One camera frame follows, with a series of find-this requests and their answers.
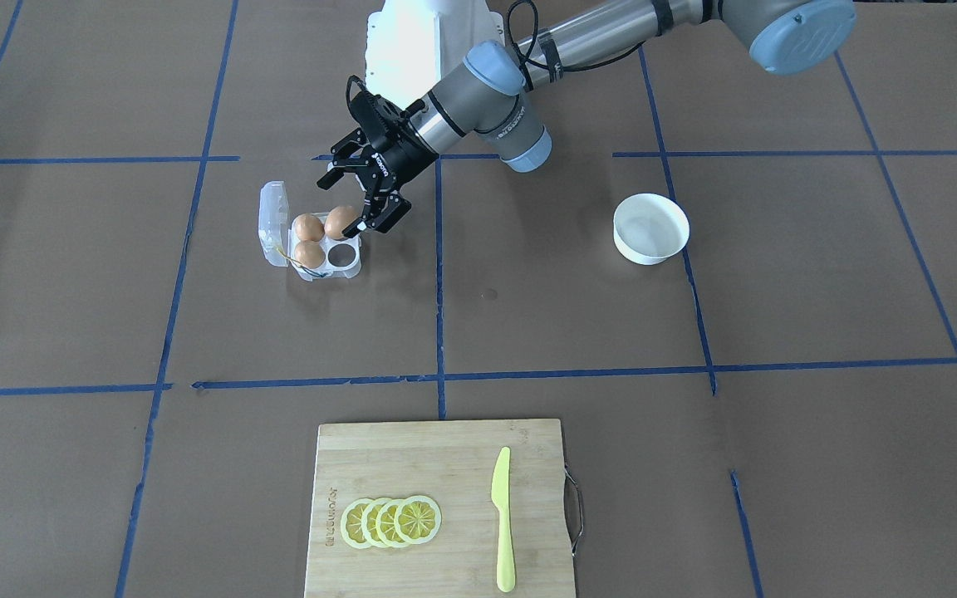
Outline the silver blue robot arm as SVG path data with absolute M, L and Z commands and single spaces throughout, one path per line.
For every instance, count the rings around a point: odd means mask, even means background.
M 518 173 L 546 162 L 547 127 L 528 92 L 621 61 L 676 27 L 722 22 L 754 63 L 789 76 L 822 63 L 853 31 L 850 1 L 606 1 L 551 27 L 513 37 L 487 27 L 464 35 L 447 15 L 389 8 L 369 18 L 368 72 L 350 76 L 356 128 L 330 152 L 319 189 L 353 175 L 373 204 L 401 189 L 474 134 Z

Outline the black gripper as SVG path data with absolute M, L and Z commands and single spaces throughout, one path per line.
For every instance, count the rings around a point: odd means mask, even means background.
M 353 175 L 365 196 L 360 208 L 346 206 L 350 217 L 343 235 L 387 233 L 411 209 L 401 187 L 433 165 L 438 156 L 421 139 L 412 121 L 428 106 L 421 98 L 401 109 L 369 91 L 358 76 L 350 76 L 346 83 L 346 105 L 358 126 L 331 147 L 326 173 L 317 186 L 329 190 L 346 175 Z M 371 168 L 373 178 L 379 179 L 373 192 L 367 190 Z

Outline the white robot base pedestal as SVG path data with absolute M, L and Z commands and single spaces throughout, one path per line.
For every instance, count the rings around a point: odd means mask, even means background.
M 422 97 L 479 42 L 504 42 L 503 16 L 486 1 L 385 1 L 368 16 L 366 33 L 362 80 L 399 107 Z

